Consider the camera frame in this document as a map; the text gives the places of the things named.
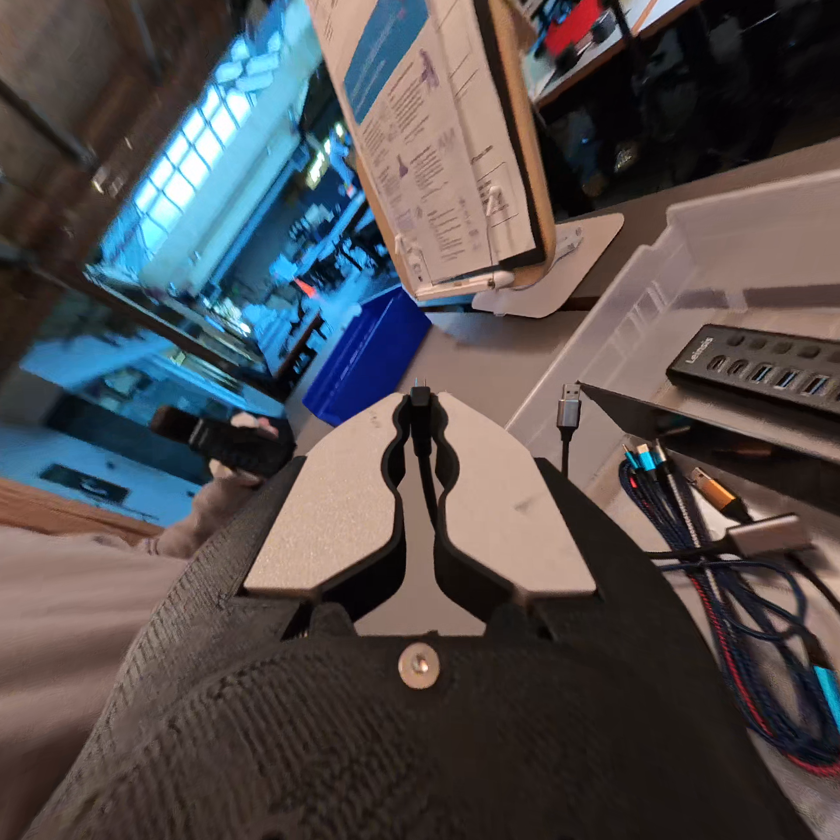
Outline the neighbouring work table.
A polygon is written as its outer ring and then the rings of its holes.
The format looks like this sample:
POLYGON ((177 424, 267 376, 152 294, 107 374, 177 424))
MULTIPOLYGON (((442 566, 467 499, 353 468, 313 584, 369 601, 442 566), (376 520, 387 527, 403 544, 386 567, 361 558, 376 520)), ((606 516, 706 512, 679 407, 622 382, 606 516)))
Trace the neighbouring work table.
POLYGON ((545 51, 544 35, 522 60, 532 104, 544 110, 565 92, 583 81, 630 46, 641 46, 683 14, 700 5, 699 1, 619 2, 631 41, 623 36, 618 16, 607 10, 595 21, 591 31, 576 45, 552 59, 545 51))

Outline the wide black USB hub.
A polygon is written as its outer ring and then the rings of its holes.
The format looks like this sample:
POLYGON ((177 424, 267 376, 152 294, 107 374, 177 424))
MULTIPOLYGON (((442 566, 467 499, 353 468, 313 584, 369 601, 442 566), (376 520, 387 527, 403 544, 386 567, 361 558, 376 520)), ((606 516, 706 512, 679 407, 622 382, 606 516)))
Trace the wide black USB hub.
POLYGON ((727 393, 796 413, 839 417, 839 342, 706 323, 666 370, 694 391, 727 393))

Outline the slim black USB hub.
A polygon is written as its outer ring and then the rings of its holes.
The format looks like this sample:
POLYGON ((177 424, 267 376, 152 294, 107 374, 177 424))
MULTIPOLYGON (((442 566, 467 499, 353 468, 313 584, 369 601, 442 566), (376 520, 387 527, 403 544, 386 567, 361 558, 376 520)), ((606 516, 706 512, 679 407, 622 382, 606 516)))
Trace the slim black USB hub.
POLYGON ((268 418, 268 426, 236 426, 211 417, 199 417, 173 406, 162 406, 152 416, 150 431, 185 445, 209 466, 269 479, 293 458, 297 440, 288 420, 268 418))

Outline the clear plastic tray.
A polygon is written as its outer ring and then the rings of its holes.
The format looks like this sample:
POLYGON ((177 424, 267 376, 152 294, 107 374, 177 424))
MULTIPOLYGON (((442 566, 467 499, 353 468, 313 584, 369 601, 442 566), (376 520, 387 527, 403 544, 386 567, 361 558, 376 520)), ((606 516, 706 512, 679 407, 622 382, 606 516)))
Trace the clear plastic tray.
POLYGON ((794 178, 671 207, 664 232, 640 246, 510 420, 536 456, 559 462, 560 388, 580 381, 618 394, 617 410, 645 405, 715 431, 781 445, 792 458, 758 478, 736 464, 677 454, 737 491, 755 515, 797 513, 815 541, 805 552, 838 594, 838 422, 777 414, 670 384, 666 366, 707 323, 837 340, 839 174, 794 178))

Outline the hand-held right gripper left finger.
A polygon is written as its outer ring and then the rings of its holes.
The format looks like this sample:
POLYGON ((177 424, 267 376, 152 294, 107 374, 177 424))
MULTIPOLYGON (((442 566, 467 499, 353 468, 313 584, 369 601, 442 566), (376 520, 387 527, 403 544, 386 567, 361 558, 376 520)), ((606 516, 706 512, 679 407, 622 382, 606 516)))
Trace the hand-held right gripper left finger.
POLYGON ((320 601, 396 530, 396 491, 385 454, 401 431, 393 393, 320 440, 304 458, 244 580, 249 595, 320 601))

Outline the blue header exercise sheet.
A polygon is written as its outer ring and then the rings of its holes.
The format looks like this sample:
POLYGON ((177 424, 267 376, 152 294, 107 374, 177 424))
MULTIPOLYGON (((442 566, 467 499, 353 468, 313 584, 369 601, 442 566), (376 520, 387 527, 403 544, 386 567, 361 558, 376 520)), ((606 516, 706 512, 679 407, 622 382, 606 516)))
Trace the blue header exercise sheet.
POLYGON ((331 23, 360 156, 410 277, 488 271, 487 224, 429 2, 334 2, 331 23))

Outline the blue plastic bin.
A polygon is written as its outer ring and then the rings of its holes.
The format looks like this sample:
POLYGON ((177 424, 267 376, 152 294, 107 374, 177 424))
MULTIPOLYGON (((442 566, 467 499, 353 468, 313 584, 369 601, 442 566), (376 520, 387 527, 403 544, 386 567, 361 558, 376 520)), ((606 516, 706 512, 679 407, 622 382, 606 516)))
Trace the blue plastic bin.
POLYGON ((341 425, 395 391, 431 328, 402 286, 361 303, 302 404, 324 423, 341 425))

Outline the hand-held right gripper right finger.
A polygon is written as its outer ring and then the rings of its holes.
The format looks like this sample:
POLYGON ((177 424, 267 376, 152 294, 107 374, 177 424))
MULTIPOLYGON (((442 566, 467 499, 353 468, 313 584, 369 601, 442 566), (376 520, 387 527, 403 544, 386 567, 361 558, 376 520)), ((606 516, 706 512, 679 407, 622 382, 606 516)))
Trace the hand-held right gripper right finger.
POLYGON ((455 457, 439 534, 517 603, 593 595, 596 584, 535 458, 502 426, 449 393, 438 453, 455 457))

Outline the red box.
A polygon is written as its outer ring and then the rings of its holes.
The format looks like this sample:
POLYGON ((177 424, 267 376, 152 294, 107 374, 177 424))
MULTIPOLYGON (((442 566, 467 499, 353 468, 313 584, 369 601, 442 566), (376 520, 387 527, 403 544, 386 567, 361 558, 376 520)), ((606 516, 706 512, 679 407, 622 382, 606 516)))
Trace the red box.
POLYGON ((602 1, 560 2, 549 20, 543 44, 548 56, 557 60, 565 49, 576 45, 605 12, 602 1))

